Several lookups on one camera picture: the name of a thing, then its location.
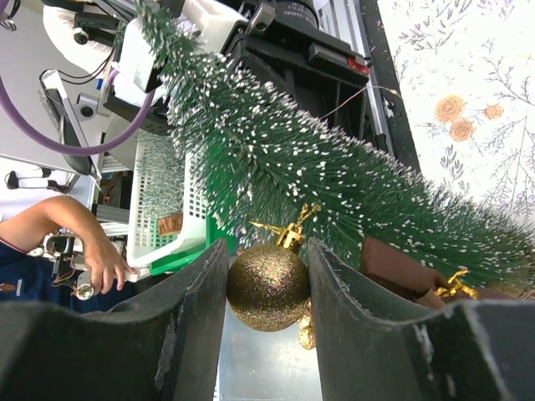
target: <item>person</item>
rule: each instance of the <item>person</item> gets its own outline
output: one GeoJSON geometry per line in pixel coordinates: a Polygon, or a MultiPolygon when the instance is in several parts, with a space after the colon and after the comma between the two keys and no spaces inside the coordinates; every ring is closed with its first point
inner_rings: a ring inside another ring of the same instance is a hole
{"type": "Polygon", "coordinates": [[[132,283],[125,282],[125,272],[136,273],[93,214],[70,196],[48,198],[0,223],[0,301],[44,301],[80,313],[105,312],[135,295],[132,283]],[[87,301],[72,296],[70,287],[52,285],[51,261],[28,255],[59,228],[72,231],[83,243],[95,294],[87,301]]]}

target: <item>brown object in basket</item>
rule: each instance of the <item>brown object in basket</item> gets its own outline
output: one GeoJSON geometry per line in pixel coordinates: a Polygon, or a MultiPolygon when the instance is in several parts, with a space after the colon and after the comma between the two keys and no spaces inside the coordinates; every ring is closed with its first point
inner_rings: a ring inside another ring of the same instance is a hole
{"type": "Polygon", "coordinates": [[[175,213],[170,216],[161,217],[158,220],[158,235],[174,236],[181,232],[183,223],[184,216],[182,213],[175,213]]]}

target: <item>camera lens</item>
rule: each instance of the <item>camera lens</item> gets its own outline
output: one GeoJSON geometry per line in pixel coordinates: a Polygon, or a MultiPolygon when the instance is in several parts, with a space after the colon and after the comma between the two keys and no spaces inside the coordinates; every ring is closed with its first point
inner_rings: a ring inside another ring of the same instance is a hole
{"type": "Polygon", "coordinates": [[[277,16],[287,25],[318,29],[318,14],[313,0],[279,0],[277,16]]]}

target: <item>dark blue shirt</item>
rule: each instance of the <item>dark blue shirt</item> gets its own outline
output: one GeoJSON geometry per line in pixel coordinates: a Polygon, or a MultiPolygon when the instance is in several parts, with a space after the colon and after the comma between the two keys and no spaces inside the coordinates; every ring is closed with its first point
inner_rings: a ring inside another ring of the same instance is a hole
{"type": "Polygon", "coordinates": [[[51,261],[26,255],[0,240],[0,301],[53,302],[76,312],[88,313],[106,312],[134,295],[132,283],[127,282],[120,292],[112,287],[105,295],[80,301],[71,297],[69,287],[52,286],[52,269],[51,261]]]}

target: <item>human arm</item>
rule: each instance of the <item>human arm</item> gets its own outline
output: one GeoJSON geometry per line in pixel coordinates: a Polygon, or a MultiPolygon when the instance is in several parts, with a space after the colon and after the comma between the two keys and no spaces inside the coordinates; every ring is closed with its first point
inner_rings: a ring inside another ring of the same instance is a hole
{"type": "Polygon", "coordinates": [[[70,196],[55,196],[0,224],[0,238],[29,252],[59,228],[72,231],[84,244],[86,266],[91,269],[95,293],[106,293],[117,277],[117,289],[125,284],[125,270],[135,269],[120,257],[93,214],[70,196]]]}

